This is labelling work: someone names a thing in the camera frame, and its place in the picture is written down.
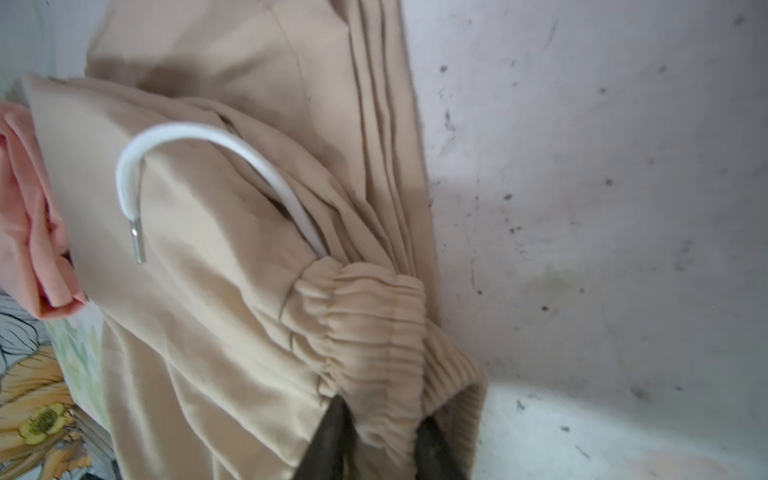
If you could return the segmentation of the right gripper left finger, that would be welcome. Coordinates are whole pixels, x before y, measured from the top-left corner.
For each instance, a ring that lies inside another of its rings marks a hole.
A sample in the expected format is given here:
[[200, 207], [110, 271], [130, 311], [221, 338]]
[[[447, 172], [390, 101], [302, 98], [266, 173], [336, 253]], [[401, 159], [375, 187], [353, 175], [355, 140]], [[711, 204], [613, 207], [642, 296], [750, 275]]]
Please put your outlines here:
[[349, 407], [336, 395], [320, 421], [293, 480], [341, 480], [346, 454], [354, 444], [354, 426]]

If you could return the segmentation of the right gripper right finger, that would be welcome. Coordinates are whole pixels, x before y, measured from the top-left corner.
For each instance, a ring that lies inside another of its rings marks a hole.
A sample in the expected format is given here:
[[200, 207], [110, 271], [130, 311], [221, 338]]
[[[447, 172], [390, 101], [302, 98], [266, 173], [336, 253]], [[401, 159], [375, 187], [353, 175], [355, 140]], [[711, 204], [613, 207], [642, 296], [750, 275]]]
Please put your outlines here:
[[415, 463], [419, 480], [467, 479], [433, 417], [427, 417], [418, 427]]

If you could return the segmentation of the beige drawstring garment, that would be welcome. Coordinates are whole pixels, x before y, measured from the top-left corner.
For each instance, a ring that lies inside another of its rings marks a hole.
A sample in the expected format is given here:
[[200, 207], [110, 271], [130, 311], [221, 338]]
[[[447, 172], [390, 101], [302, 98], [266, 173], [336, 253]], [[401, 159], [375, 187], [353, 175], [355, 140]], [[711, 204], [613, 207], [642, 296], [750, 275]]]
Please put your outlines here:
[[291, 478], [337, 396], [347, 478], [417, 478], [427, 419], [471, 473], [398, 2], [113, 1], [24, 87], [125, 478]]

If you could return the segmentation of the pink printed t-shirt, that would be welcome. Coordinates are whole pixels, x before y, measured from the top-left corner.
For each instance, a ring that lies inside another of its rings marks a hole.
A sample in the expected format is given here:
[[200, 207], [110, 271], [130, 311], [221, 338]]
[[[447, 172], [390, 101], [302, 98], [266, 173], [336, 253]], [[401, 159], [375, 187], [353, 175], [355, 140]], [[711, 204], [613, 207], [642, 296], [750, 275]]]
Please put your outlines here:
[[87, 296], [68, 258], [31, 112], [1, 103], [1, 289], [40, 320], [81, 311]]

